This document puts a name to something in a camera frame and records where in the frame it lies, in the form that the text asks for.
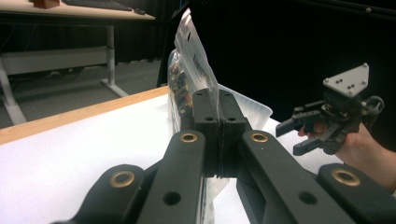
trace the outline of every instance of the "human hand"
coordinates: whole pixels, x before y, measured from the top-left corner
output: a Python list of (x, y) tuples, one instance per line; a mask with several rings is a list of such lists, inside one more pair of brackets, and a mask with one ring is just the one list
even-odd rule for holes
[[(326, 123), (317, 122), (312, 133), (305, 133), (303, 127), (298, 135), (320, 136), (325, 131)], [(362, 123), (357, 133), (346, 136), (335, 156), (364, 172), (389, 191), (396, 190), (396, 153), (378, 144)]]

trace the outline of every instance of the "table surface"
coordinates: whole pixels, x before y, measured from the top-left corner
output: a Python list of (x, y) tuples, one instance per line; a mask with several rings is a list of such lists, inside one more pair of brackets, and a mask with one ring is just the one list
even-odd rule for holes
[(167, 87), (160, 87), (149, 91), (139, 92), (134, 95), (121, 97), (119, 99), (111, 100), (98, 105), (91, 105), (59, 115), (37, 119), (5, 129), (0, 129), (0, 146), (4, 143), (12, 142), (36, 133), (42, 133), (65, 124), (87, 119), (89, 117), (116, 110), (127, 105), (143, 102), (158, 96), (165, 95), (167, 93)]
[[(105, 170), (159, 161), (172, 135), (167, 100), (161, 87), (0, 130), (0, 223), (68, 220)], [(274, 135), (277, 124), (268, 119), (263, 130)], [(291, 154), (304, 139), (291, 132), (277, 140)], [(340, 162), (321, 150), (295, 159), (313, 173)], [(213, 201), (216, 223), (248, 223), (229, 181)]]
[(90, 7), (73, 7), (68, 6), (60, 0), (58, 7), (39, 8), (34, 7), (29, 0), (0, 0), (0, 11), (9, 11), (13, 13), (32, 13), (46, 15), (66, 15), (71, 17), (88, 17), (88, 18), (118, 18), (126, 20), (154, 20), (155, 18), (146, 14), (139, 15), (131, 11), (109, 10)]

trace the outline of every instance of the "screw hole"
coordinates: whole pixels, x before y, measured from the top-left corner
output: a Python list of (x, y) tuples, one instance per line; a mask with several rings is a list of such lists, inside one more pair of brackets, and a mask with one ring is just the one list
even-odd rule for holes
[(181, 201), (181, 196), (177, 192), (168, 192), (163, 196), (163, 202), (167, 205), (175, 205)]
[(317, 198), (310, 192), (300, 192), (298, 194), (299, 199), (306, 204), (316, 204), (318, 202)]

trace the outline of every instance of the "cable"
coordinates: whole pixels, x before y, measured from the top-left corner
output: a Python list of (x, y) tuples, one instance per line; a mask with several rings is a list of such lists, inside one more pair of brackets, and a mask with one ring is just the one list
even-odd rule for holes
[(33, 24), (32, 32), (30, 33), (29, 39), (27, 40), (27, 44), (26, 44), (26, 47), (25, 47), (24, 51), (29, 49), (30, 42), (32, 41), (32, 37), (33, 37), (33, 33), (34, 32), (35, 32), (35, 24)]
[(8, 37), (6, 38), (6, 41), (4, 41), (3, 45), (1, 46), (0, 52), (3, 49), (3, 47), (8, 43), (8, 40), (11, 38), (12, 33), (14, 33), (14, 30), (15, 30), (15, 24), (12, 25), (12, 29), (9, 32)]

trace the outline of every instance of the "transparent plastic bag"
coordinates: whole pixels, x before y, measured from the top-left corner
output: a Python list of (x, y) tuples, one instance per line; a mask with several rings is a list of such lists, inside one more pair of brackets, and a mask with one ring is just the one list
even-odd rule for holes
[(201, 40), (187, 8), (177, 28), (176, 48), (168, 58), (168, 114), (173, 123), (172, 133), (180, 131), (183, 120), (192, 117), (192, 95), (208, 89), (210, 104), (219, 120), (219, 84), (206, 58)]

